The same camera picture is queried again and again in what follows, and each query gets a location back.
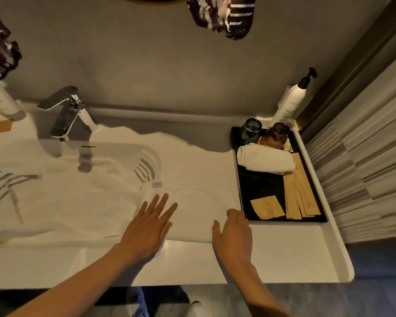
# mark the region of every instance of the left hand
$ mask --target left hand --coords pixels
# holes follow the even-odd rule
[[[135,218],[127,226],[120,243],[115,245],[127,265],[155,254],[172,226],[169,219],[176,210],[177,203],[172,204],[160,217],[169,195],[164,194],[157,204],[159,198],[159,195],[155,195],[148,208],[146,201],[142,204]]]

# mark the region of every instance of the chrome faucet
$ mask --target chrome faucet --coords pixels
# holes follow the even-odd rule
[[[42,110],[51,110],[59,104],[63,104],[62,110],[50,130],[50,135],[60,141],[68,140],[70,129],[76,118],[79,118],[94,132],[98,129],[98,124],[90,115],[87,106],[82,103],[77,95],[78,88],[75,86],[66,86],[47,99],[41,100],[37,105]]]

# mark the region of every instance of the gray wall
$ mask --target gray wall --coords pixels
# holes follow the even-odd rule
[[[91,103],[205,114],[273,114],[315,66],[329,77],[390,0],[257,0],[242,41],[195,26],[185,4],[0,0],[23,60],[11,94],[77,85]]]

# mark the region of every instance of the black tray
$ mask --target black tray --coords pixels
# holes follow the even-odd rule
[[[232,143],[232,148],[235,149],[235,158],[238,149],[240,147],[239,132],[240,132],[240,127],[232,127],[231,143]],[[321,215],[317,215],[310,218],[302,218],[301,220],[287,219],[286,216],[272,218],[269,220],[260,219],[258,215],[254,212],[254,209],[251,205],[251,200],[269,197],[269,196],[276,196],[277,200],[280,203],[280,206],[282,207],[283,211],[286,213],[285,188],[283,185],[283,176],[275,175],[268,172],[249,171],[246,170],[245,167],[237,165],[238,175],[239,175],[239,185],[241,188],[241,193],[240,193],[241,204],[243,208],[242,210],[245,213],[245,217],[251,221],[327,222],[326,214],[324,213],[324,209],[321,206],[320,199],[318,198],[318,194],[317,191],[315,190],[314,183],[312,182],[312,178],[310,176],[308,168],[300,154],[301,149],[299,148],[299,145],[295,139],[295,135],[292,131],[289,133],[289,141],[290,144],[292,145],[293,152],[299,153],[299,156],[301,157],[306,176],[308,177],[308,180],[310,182],[312,193],[314,194]]]

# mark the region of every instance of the white shoe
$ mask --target white shoe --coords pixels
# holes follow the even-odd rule
[[[204,317],[204,308],[199,301],[194,301],[186,314],[186,317]]]

